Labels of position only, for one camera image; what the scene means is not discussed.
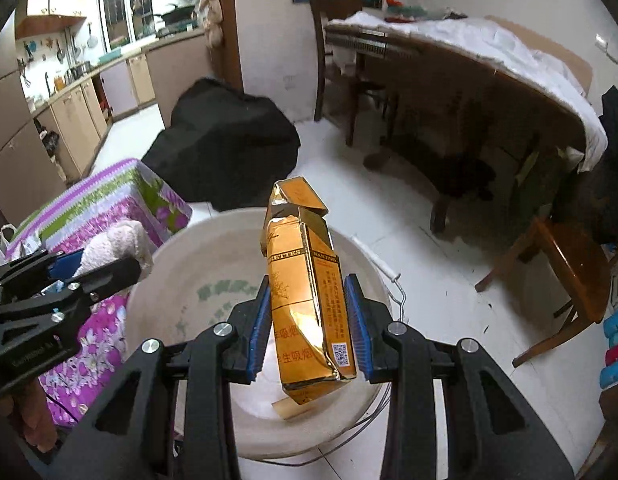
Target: white bucket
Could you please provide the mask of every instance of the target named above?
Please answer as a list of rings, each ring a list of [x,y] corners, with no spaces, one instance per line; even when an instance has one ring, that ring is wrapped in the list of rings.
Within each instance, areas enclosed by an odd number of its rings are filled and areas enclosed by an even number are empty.
[[[145,339],[173,345],[229,317],[237,303],[252,300],[266,274],[260,253],[265,210],[221,214],[178,233],[155,254],[153,272],[132,291],[127,305],[126,341],[132,354]],[[330,229],[343,276],[358,275],[367,297],[389,305],[380,275],[348,238]],[[357,422],[379,390],[358,370],[343,388],[315,401],[315,407],[281,420],[271,403],[285,397],[273,337],[262,372],[251,386],[231,385],[231,409],[238,454],[244,458],[282,458],[332,440]],[[184,394],[178,392],[176,430],[184,427]]]

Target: qr code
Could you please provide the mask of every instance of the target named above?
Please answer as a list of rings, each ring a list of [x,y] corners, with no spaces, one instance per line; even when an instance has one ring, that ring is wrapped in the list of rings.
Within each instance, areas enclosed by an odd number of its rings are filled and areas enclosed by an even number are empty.
[[[346,343],[331,343],[331,347],[338,366],[349,366]]]

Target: white plastic bag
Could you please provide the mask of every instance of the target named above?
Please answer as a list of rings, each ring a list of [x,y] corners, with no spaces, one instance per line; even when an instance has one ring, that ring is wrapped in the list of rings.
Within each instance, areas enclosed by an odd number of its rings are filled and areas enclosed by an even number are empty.
[[[9,240],[7,239],[7,236],[4,234],[4,231],[7,229],[11,229],[13,231],[13,233],[11,234],[9,238],[11,238],[16,232],[16,228],[12,224],[6,224],[5,226],[2,226],[2,229],[0,229],[0,266],[7,263],[6,254],[7,254],[7,250],[10,247]]]
[[[13,231],[11,236],[5,234],[6,230]],[[17,247],[13,248],[11,257],[7,260],[7,250],[11,248],[9,239],[13,238],[15,232],[16,228],[12,224],[7,224],[0,229],[0,266],[7,263],[7,261],[17,260],[18,258],[34,253],[42,247],[42,240],[40,240],[40,235],[36,230],[33,234],[20,242]]]

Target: cable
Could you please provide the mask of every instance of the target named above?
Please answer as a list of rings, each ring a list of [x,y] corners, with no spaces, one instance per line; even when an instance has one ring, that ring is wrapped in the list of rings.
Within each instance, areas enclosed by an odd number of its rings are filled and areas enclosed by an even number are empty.
[[[73,420],[75,420],[76,422],[78,421],[77,418],[75,418],[74,415],[71,415],[71,412],[69,410],[67,410],[60,402],[58,402],[58,400],[55,400],[51,395],[49,395],[48,393],[44,393],[46,395],[46,398],[49,399],[52,403],[54,403],[56,406],[58,406],[58,408],[60,408],[61,410],[64,411],[64,413],[66,413],[67,415],[69,415]]]
[[[346,445],[349,442],[351,442],[356,436],[358,436],[360,433],[362,433],[366,429],[366,427],[369,424],[371,424],[377,418],[378,415],[380,415],[382,410],[384,408],[386,408],[388,403],[389,403],[389,399],[387,399],[386,397],[388,396],[388,393],[389,393],[390,389],[391,389],[391,385],[388,384],[387,387],[384,389],[384,393],[382,394],[382,397],[380,398],[380,403],[378,404],[378,407],[374,410],[374,412],[371,415],[366,416],[365,418],[362,418],[361,420],[356,422],[353,426],[348,428],[347,431],[350,431],[353,428],[357,428],[361,424],[364,424],[364,426],[362,426],[362,428],[357,430],[353,435],[351,435],[344,442],[341,442],[340,444],[338,444],[333,449],[328,450],[326,453],[320,452],[320,454],[317,457],[311,458],[310,460],[307,460],[306,462],[301,462],[299,464],[289,464],[289,463],[286,463],[286,462],[276,462],[275,460],[255,460],[255,462],[262,462],[264,464],[271,464],[271,465],[282,465],[282,466],[285,466],[285,467],[302,467],[302,466],[305,466],[305,465],[312,464],[313,462],[317,462],[321,458],[326,458],[331,453],[339,450],[341,447],[343,447],[344,445]]]

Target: gold cigarette pack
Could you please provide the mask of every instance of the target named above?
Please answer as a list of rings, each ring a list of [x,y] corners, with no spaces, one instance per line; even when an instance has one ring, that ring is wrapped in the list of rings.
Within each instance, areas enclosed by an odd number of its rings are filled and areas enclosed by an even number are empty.
[[[356,377],[340,261],[322,218],[328,210],[302,177],[276,183],[271,197],[263,252],[280,378],[304,404]]]

